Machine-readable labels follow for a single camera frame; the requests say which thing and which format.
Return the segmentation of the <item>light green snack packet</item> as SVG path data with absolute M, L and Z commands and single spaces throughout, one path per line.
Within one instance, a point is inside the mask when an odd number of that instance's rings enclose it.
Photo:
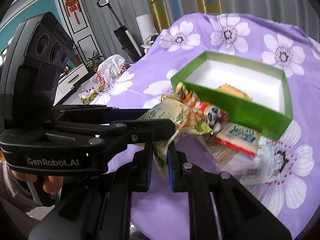
M 162 177 L 165 176 L 166 172 L 169 145 L 180 134 L 184 133 L 192 136 L 213 134 L 213 130 L 191 108 L 174 99 L 165 99 L 138 119 L 169 119 L 175 125 L 175 131 L 169 139 L 158 140 L 153 143 L 153 159 Z

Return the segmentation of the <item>white clear snack packet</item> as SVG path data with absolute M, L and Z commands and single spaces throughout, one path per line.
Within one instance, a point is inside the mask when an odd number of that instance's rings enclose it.
M 273 142 L 259 145 L 253 158 L 236 151 L 229 161 L 216 164 L 216 169 L 238 177 L 242 185 L 254 185 L 278 180 L 283 163 L 283 157 L 277 153 L 276 143 Z

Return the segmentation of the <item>purple floral tablecloth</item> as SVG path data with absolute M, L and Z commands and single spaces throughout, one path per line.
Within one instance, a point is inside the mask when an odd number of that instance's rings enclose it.
M 173 88 L 171 78 L 205 51 L 285 73 L 293 119 L 278 140 L 261 134 L 258 141 L 258 146 L 276 143 L 284 161 L 280 178 L 244 187 L 297 238 L 319 207 L 319 43 L 300 27 L 249 14 L 182 16 L 161 32 L 144 57 L 98 93 L 93 104 L 150 110 L 165 99 L 183 103 L 192 90 L 182 82 Z M 216 135 L 182 133 L 174 143 L 188 162 L 218 174 L 216 164 L 229 161 L 237 150 L 215 142 Z

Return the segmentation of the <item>white red plastic bag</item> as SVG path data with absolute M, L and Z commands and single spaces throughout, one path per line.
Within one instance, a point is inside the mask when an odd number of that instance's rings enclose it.
M 91 80 L 106 88 L 112 82 L 119 79 L 125 71 L 125 59 L 121 55 L 115 54 L 99 64 L 98 70 Z

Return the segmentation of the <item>white TV cabinet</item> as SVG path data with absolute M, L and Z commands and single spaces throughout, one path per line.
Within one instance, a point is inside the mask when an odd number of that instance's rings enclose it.
M 68 93 L 72 92 L 78 88 L 83 82 L 85 77 L 87 77 L 88 70 L 84 64 L 81 64 L 73 68 L 64 77 L 59 80 L 54 105 L 63 101 Z

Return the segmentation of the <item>potted plant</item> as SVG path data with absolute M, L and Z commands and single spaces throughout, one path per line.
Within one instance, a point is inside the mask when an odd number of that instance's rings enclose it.
M 89 72 L 97 71 L 97 67 L 99 66 L 100 62 L 103 59 L 103 55 L 100 55 L 96 50 L 93 51 L 91 57 L 88 58 L 86 68 Z

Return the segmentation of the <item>white blue cracker packet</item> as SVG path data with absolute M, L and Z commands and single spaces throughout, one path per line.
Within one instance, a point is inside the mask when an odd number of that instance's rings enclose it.
M 228 122 L 223 129 L 217 133 L 214 141 L 243 152 L 251 157 L 255 157 L 260 136 L 261 133 L 254 129 Z

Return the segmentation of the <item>red panda snack packet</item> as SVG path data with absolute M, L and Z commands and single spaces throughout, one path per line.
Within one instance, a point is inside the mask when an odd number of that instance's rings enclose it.
M 214 133 L 218 133 L 223 124 L 229 119 L 229 113 L 227 111 L 224 111 L 212 103 L 201 101 L 193 91 L 189 92 L 182 102 L 204 120 Z

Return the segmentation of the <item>orange snack packet in box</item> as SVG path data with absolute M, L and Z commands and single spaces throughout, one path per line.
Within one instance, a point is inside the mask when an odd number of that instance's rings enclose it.
M 232 95 L 232 96 L 236 96 L 236 97 L 242 98 L 242 99 L 247 100 L 247 101 L 252 101 L 252 98 L 248 94 L 246 94 L 242 90 L 239 90 L 239 89 L 237 89 L 237 88 L 235 88 L 235 87 L 233 87 L 231 85 L 228 85 L 227 83 L 219 86 L 217 88 L 217 90 L 220 91 L 220 92 Z

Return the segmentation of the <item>red Chinese knot decoration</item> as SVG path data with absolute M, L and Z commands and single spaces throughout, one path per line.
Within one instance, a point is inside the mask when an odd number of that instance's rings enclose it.
M 79 18 L 76 14 L 76 12 L 81 12 L 80 4 L 78 0 L 65 0 L 65 9 L 68 17 L 71 17 L 71 15 L 74 15 L 75 21 L 78 25 L 80 25 Z

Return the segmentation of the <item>green cardboard box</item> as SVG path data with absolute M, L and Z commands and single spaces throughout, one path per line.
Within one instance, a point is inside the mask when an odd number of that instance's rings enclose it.
M 171 78 L 182 82 L 201 101 L 229 113 L 229 121 L 278 140 L 293 119 L 289 85 L 283 70 L 242 57 L 205 51 Z M 217 90 L 227 83 L 248 94 L 252 101 Z

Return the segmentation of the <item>grey curtain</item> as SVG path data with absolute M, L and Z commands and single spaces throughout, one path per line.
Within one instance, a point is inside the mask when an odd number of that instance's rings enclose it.
M 98 7 L 98 0 L 81 0 L 93 34 L 102 54 L 122 54 L 114 31 L 118 22 L 108 7 Z M 120 21 L 126 25 L 137 43 L 142 37 L 137 17 L 150 14 L 147 0 L 109 0 Z M 312 38 L 319 39 L 319 4 L 312 0 L 220 0 L 222 12 L 240 12 L 276 22 L 301 27 Z

